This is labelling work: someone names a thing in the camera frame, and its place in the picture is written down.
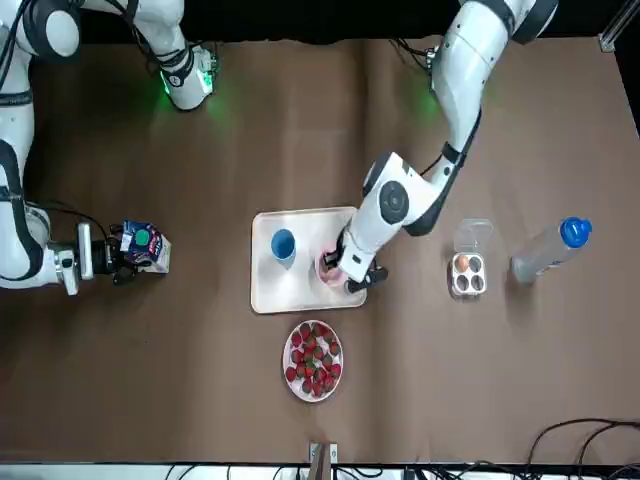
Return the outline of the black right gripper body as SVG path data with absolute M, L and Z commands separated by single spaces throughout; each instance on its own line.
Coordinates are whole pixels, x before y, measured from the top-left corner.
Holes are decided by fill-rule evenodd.
M 95 275 L 112 275 L 116 272 L 120 242 L 116 238 L 92 241 L 92 266 Z

